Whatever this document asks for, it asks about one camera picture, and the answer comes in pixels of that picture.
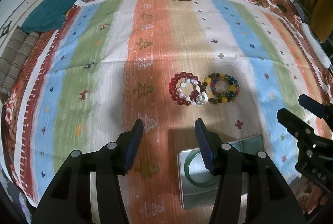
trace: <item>bed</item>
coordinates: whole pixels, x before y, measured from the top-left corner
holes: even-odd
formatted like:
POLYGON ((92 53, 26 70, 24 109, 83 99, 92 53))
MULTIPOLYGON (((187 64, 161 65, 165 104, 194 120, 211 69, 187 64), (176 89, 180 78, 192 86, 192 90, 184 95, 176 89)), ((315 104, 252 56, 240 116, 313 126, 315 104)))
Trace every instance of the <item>bed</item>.
MULTIPOLYGON (((333 95, 300 22, 289 0, 77 1, 60 30, 41 35, 4 107, 11 180, 37 206, 72 150, 99 150, 140 118, 134 167, 119 178, 130 222, 208 222, 212 206, 181 207, 177 172, 177 154, 198 147, 194 122, 202 118, 224 142, 262 135, 291 183, 300 176, 297 147, 277 111, 286 107, 318 135, 332 134, 298 105, 302 93, 323 103, 333 95), (168 84, 182 71, 201 81, 226 73, 238 80, 239 95, 179 106, 168 84)), ((94 199, 92 211, 98 222, 94 199)))

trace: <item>orange stripe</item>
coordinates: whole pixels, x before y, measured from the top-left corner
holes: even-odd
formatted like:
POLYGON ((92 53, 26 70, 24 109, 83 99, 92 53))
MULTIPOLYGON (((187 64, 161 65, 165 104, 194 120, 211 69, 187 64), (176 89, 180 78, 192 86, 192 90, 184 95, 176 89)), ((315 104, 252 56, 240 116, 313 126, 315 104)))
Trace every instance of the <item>orange stripe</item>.
POLYGON ((169 27, 169 12, 166 0, 138 0, 134 12, 133 31, 128 43, 128 59, 124 67, 125 90, 123 94, 123 128, 128 130, 138 117, 138 113, 157 125, 144 132, 134 167, 127 176, 126 191, 129 195, 129 215, 132 223, 169 223, 166 218, 166 203, 173 204, 177 196, 169 195, 168 170, 168 117, 177 116, 177 105, 169 105, 168 83, 174 75, 171 56, 172 35, 169 27), (153 25, 141 30, 142 25, 153 25), (154 63, 138 69, 138 59, 154 63), (139 83, 152 86, 153 92, 138 99, 139 83))
MULTIPOLYGON (((285 29, 285 27, 281 24, 281 22, 274 16, 262 12, 265 17, 269 20, 269 22, 272 24, 274 29, 279 33, 282 40, 286 43, 287 47, 289 48, 290 53, 293 55, 296 65, 299 69, 299 71, 302 74, 302 77, 304 79, 304 82, 306 84, 307 90, 309 92, 309 96, 313 98, 314 100, 322 103, 323 99, 321 97, 321 93, 318 89, 318 86, 316 84, 316 80, 312 74, 311 69, 309 68, 309 64, 302 55, 301 50, 295 43, 292 36, 288 33, 288 31, 285 29)), ((319 118, 316 118, 317 128, 318 128, 318 135, 322 137, 330 138, 331 131, 324 120, 321 120, 319 118)))
POLYGON ((183 223, 200 224, 208 222, 212 210, 212 206, 184 210, 179 200, 177 153, 198 145, 193 133, 194 123, 190 129, 174 129, 176 124, 181 124, 182 113, 192 108, 178 106, 171 101, 168 92, 170 78, 179 64, 176 56, 171 56, 176 50, 170 28, 171 8, 167 0, 137 0, 128 42, 122 127, 128 131, 138 113, 157 123, 144 132, 134 167, 123 179, 126 183, 119 181, 131 223, 176 223, 181 219, 183 223), (153 27, 141 30, 142 25, 149 24, 153 27), (137 43, 141 38, 143 45, 146 40, 146 47, 140 49, 137 43), (139 58, 154 60, 154 63, 139 70, 135 63, 139 58), (154 90, 138 99, 135 91, 138 83, 153 86, 154 90))

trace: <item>multicolored beaded bracelet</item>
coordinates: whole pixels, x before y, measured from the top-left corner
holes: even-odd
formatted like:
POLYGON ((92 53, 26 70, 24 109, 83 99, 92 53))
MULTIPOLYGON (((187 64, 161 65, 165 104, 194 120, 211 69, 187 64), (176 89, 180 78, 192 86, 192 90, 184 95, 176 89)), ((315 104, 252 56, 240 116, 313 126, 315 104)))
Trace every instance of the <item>multicolored beaded bracelet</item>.
POLYGON ((224 74, 223 77, 219 73, 212 73, 204 79, 203 86, 210 86, 211 93, 216 95, 217 98, 209 98, 209 102, 213 104, 217 103, 226 103, 232 101, 239 94, 239 84, 238 81, 227 74, 224 74), (222 91, 221 93, 216 91, 215 84, 221 79, 229 82, 228 91, 222 91))
POLYGON ((205 92, 201 91, 201 82, 198 81, 198 77, 194 76, 192 73, 181 72, 179 74, 175 74, 173 78, 171 78, 171 82, 169 83, 169 93, 171 94, 172 100, 176 101, 180 106, 182 105, 194 105, 194 106, 202 106, 207 103, 208 96, 205 92), (185 81, 179 84, 179 87, 176 88, 176 84, 178 80, 184 78, 185 81), (182 92, 182 88, 186 87, 186 84, 192 84, 195 86, 195 90, 192 91, 190 96, 187 96, 182 92))

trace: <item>green bangle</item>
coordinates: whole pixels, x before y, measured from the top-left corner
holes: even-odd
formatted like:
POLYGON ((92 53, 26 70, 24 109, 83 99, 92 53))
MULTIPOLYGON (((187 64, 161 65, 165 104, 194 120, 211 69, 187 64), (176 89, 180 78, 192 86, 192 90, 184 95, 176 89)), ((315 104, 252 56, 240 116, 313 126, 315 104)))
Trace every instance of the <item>green bangle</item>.
POLYGON ((194 186, 201 187, 201 188, 211 187, 211 186, 218 184, 220 180, 216 176, 214 176, 213 178, 209 179, 208 181, 202 182, 202 183, 196 182, 191 178, 191 175, 189 174, 189 165, 191 164, 192 160, 199 154, 201 154, 200 150, 193 150, 192 152, 190 152, 187 155, 187 157, 185 159, 185 163, 184 163, 184 172, 185 172, 186 179, 189 180, 189 182, 191 184, 193 184, 194 186))

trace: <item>blue stripe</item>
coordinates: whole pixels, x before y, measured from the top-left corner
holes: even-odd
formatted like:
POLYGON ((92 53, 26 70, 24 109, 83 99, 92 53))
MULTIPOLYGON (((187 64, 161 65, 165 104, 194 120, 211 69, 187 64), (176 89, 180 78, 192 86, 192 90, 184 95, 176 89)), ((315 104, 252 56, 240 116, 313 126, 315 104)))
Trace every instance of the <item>blue stripe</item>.
POLYGON ((58 115, 59 97, 62 92, 62 82, 66 75, 66 68, 68 68, 71 63, 80 35, 86 30, 91 17, 98 7, 99 4, 93 4, 84 7, 81 11, 75 24, 73 24, 69 30, 66 39, 61 42, 61 45, 55 53, 50 70, 43 84, 41 96, 38 100, 39 108, 35 112, 37 118, 34 121, 35 127, 32 135, 32 144, 34 144, 33 170, 35 171, 37 180, 36 192, 38 200, 42 198, 46 188, 54 177, 53 136, 56 134, 54 125, 58 115))
POLYGON ((272 59, 262 46, 257 35, 251 30, 246 21, 230 2, 226 0, 211 1, 228 23, 239 48, 243 51, 245 56, 248 57, 252 65, 256 91, 271 137, 274 152, 272 160, 284 177, 289 174, 290 177, 287 181, 291 182, 297 175, 294 168, 297 162, 297 158, 294 155, 295 141, 276 118, 278 110, 284 108, 285 103, 282 98, 278 79, 275 75, 272 59), (274 94, 274 99, 271 99, 271 93, 274 94), (285 136, 283 142, 281 142, 282 134, 285 136), (287 156, 286 161, 282 162, 282 156, 284 154, 288 155, 289 153, 293 155, 287 156))

